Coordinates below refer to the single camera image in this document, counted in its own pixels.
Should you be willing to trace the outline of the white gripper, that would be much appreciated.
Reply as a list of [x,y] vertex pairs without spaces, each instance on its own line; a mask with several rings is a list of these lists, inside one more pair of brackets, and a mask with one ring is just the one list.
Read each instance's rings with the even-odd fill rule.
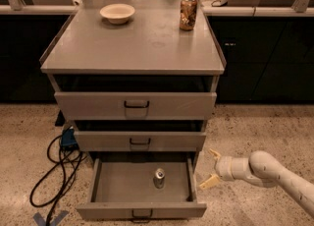
[[214,157],[215,171],[218,174],[211,174],[208,179],[203,181],[199,188],[206,190],[213,188],[220,183],[220,178],[223,181],[246,180],[251,171],[247,158],[222,156],[218,151],[210,148],[209,153]]

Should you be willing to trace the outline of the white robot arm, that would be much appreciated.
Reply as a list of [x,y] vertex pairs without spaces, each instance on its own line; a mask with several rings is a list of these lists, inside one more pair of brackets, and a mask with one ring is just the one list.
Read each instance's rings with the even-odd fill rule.
[[289,171],[266,151],[253,151],[248,157],[224,156],[210,149],[215,172],[199,188],[212,188],[221,181],[242,180],[261,188],[281,187],[298,205],[314,218],[314,185]]

